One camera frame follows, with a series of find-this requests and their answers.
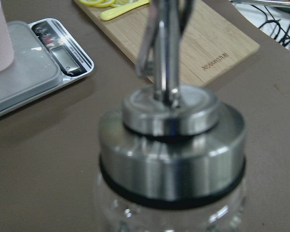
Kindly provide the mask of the digital kitchen scale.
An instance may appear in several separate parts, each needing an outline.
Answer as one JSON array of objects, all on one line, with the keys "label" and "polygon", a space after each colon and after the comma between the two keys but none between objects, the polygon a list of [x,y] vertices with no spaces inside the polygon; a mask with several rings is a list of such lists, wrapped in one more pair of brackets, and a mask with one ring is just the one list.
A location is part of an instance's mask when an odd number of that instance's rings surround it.
[{"label": "digital kitchen scale", "polygon": [[94,62],[56,19],[7,24],[14,60],[0,72],[0,116],[65,87],[94,69]]}]

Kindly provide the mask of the lemon slice behind front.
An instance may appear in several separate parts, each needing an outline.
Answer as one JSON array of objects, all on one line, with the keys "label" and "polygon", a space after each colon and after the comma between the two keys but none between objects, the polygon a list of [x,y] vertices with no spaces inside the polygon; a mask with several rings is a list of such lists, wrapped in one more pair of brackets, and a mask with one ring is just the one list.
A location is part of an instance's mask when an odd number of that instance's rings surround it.
[{"label": "lemon slice behind front", "polygon": [[120,7],[120,6],[125,6],[128,4],[132,4],[133,0],[115,0],[114,3],[111,4],[111,7]]}]

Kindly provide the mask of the lemon slice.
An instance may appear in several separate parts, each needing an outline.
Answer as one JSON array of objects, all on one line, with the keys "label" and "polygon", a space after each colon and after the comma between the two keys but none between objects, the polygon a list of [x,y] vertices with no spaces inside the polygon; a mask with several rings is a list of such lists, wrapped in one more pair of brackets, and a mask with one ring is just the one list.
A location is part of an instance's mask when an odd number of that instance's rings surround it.
[{"label": "lemon slice", "polygon": [[111,7],[120,7],[120,6],[125,6],[128,4],[132,4],[133,0],[115,0],[114,3],[111,4]]},{"label": "lemon slice", "polygon": [[79,2],[86,6],[105,8],[115,3],[115,0],[79,0]]}]

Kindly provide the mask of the glass sauce bottle metal spout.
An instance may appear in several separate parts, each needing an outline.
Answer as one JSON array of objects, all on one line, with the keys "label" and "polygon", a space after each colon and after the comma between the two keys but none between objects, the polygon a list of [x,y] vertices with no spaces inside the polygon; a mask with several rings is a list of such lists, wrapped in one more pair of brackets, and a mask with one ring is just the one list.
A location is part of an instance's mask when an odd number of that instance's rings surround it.
[{"label": "glass sauce bottle metal spout", "polygon": [[136,71],[154,83],[99,123],[100,232],[245,232],[242,115],[179,83],[179,46],[194,2],[153,0]]}]

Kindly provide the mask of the bamboo cutting board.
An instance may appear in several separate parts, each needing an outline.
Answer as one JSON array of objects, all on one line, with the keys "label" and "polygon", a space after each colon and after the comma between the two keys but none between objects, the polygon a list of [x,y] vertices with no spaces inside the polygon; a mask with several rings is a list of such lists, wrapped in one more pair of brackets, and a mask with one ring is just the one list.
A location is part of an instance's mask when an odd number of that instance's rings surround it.
[{"label": "bamboo cutting board", "polygon": [[[87,6],[78,0],[76,4],[136,63],[147,25],[148,4],[109,21],[100,19],[103,8]],[[204,87],[255,54],[259,47],[257,42],[198,0],[180,43],[181,83]]]}]

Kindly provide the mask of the yellow plastic knife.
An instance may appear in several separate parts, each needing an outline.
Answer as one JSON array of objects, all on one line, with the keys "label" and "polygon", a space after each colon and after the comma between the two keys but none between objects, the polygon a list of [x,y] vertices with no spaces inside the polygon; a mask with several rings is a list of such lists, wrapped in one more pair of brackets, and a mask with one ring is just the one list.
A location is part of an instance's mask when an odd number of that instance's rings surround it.
[{"label": "yellow plastic knife", "polygon": [[149,0],[138,0],[136,2],[133,2],[133,3],[130,3],[127,5],[115,7],[113,9],[103,11],[100,14],[100,19],[103,21],[109,21],[109,20],[112,20],[116,17],[119,17],[119,16],[133,10],[133,9],[136,9],[138,7],[141,7],[141,6],[149,4],[149,3],[150,3]]}]

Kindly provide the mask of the lemon slice front left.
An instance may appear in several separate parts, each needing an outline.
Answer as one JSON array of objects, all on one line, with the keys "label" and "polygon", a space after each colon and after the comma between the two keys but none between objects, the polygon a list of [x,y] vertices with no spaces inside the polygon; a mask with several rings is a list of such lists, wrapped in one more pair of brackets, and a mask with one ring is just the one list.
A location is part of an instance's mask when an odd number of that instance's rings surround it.
[{"label": "lemon slice front left", "polygon": [[79,2],[86,6],[105,8],[115,3],[115,0],[79,0]]}]

